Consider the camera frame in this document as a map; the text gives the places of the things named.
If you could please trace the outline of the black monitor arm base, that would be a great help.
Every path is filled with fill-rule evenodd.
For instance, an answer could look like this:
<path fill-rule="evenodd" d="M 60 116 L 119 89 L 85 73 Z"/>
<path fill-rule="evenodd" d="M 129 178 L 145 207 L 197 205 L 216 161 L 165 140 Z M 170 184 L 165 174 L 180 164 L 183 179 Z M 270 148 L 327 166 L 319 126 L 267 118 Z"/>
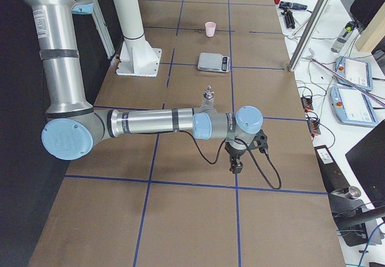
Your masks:
<path fill-rule="evenodd" d="M 377 203 L 378 206 L 369 209 L 360 198 L 361 189 L 348 183 L 327 146 L 315 147 L 315 153 L 328 193 L 331 213 L 345 243 L 349 247 L 367 242 L 373 245 L 382 244 L 384 235 L 375 228 L 377 219 L 384 215 L 384 201 L 372 201 L 371 204 Z"/>

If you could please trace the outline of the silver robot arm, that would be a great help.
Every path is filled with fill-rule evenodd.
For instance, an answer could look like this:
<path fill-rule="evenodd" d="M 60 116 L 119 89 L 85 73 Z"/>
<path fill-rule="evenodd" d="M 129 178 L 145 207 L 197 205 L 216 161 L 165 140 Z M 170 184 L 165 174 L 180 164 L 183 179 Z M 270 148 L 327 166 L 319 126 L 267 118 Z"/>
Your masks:
<path fill-rule="evenodd" d="M 50 107 L 42 143 L 53 156 L 75 160 L 103 140 L 126 134 L 184 132 L 194 141 L 219 139 L 230 156 L 230 170 L 242 170 L 241 156 L 258 149 L 267 153 L 262 113 L 244 106 L 219 113 L 214 94 L 206 90 L 198 108 L 120 112 L 96 110 L 86 100 L 73 14 L 91 13 L 93 0 L 23 0 L 33 12 L 46 75 Z"/>

